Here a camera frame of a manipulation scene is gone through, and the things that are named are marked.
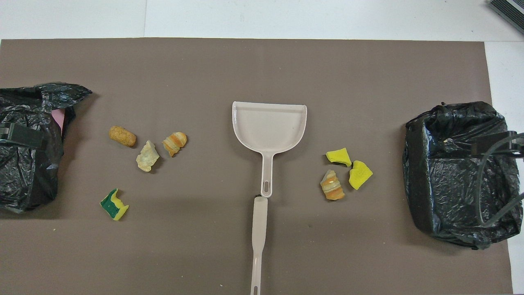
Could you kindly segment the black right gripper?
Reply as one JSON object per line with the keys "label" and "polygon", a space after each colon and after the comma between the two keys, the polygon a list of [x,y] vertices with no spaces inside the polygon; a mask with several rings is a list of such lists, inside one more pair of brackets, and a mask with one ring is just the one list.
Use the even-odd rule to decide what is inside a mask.
{"label": "black right gripper", "polygon": [[514,131],[505,131],[498,133],[491,133],[484,136],[476,136],[472,138],[470,146],[470,155],[473,157],[480,157],[487,153],[487,151],[498,141],[507,137],[513,139],[509,142],[503,143],[493,152],[494,155],[524,155],[524,135]]}

